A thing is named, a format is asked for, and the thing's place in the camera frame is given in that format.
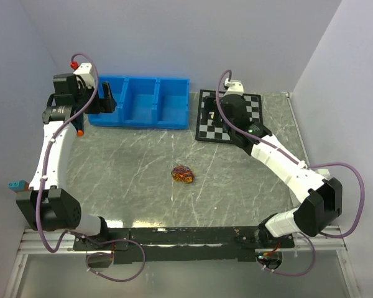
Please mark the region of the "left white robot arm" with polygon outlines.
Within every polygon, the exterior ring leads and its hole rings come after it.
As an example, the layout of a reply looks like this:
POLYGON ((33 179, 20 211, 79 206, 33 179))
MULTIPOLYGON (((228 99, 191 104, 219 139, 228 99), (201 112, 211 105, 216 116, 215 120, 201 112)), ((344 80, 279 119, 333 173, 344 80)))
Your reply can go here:
POLYGON ((51 253, 59 247, 48 243, 45 233, 50 231, 87 239, 97 250, 110 242, 105 219, 84 213, 66 187, 68 160, 74 139, 83 133, 83 116, 113 111, 116 105, 109 84, 102 84, 105 97, 100 98, 97 83, 96 72, 88 63, 53 77, 54 92, 42 115, 44 140, 38 166, 29 185, 16 195, 22 215, 51 253))

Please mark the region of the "blue and brown toy block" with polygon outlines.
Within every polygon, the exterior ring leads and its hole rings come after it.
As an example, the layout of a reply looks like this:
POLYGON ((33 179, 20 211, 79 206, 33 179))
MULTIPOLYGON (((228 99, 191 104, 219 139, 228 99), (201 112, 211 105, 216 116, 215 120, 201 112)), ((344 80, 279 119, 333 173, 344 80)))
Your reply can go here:
POLYGON ((29 189, 29 183, 25 180, 11 181, 8 184, 8 188, 15 193, 27 191, 29 189))

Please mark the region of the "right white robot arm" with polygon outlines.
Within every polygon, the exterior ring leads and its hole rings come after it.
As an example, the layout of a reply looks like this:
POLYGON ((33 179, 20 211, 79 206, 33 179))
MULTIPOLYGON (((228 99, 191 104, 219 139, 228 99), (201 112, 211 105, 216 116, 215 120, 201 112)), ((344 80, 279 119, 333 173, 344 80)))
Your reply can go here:
POLYGON ((308 169, 264 124, 250 120, 245 103, 238 94, 219 98, 223 128, 233 144, 268 167, 297 198, 293 209, 272 214, 259 224, 260 243, 270 248, 296 232, 316 236, 342 213, 341 183, 308 169))

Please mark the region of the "black marker orange cap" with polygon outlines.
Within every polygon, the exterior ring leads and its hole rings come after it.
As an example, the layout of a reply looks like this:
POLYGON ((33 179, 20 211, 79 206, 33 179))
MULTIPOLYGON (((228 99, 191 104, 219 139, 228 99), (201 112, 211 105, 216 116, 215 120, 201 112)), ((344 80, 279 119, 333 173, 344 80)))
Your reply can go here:
MULTIPOLYGON (((73 107, 72 111, 71 111, 71 117, 73 117, 75 114, 77 114, 79 110, 80 110, 79 107, 73 107)), ((71 123, 76 129, 76 135, 78 137, 83 136, 83 134, 84 134, 84 116, 83 116, 83 113, 81 113, 77 117, 75 117, 71 121, 71 123)))

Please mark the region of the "blue three-compartment plastic bin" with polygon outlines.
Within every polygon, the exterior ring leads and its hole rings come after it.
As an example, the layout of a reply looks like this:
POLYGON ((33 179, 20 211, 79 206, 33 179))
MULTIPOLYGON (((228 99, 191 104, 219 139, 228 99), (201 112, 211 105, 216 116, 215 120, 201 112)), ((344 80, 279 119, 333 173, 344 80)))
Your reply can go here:
POLYGON ((112 113, 91 114, 88 121, 100 127, 187 129, 190 80, 101 75, 108 82, 116 108, 112 113))

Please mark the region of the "black and white chessboard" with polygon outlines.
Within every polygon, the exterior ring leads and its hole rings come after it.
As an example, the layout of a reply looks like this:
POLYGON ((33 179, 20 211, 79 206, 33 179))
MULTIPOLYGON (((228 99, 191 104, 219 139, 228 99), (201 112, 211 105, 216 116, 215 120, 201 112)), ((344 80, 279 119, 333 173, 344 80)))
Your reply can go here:
MULTIPOLYGON (((262 122, 261 95, 243 94, 246 111, 250 121, 262 122)), ((221 123, 214 119, 216 113, 215 91, 201 89, 195 139, 201 142, 231 144, 229 135, 223 130, 221 123)))

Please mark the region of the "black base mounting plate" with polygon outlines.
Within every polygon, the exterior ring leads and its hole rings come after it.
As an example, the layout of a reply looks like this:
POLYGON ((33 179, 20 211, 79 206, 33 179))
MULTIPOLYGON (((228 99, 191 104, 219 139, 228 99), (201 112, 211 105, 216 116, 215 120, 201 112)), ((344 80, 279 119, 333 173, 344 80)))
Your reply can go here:
POLYGON ((293 248, 291 234, 273 238, 258 226, 109 228, 95 244, 77 237, 75 251, 114 254, 114 264, 153 261, 237 260, 254 262, 256 253, 274 248, 293 248))

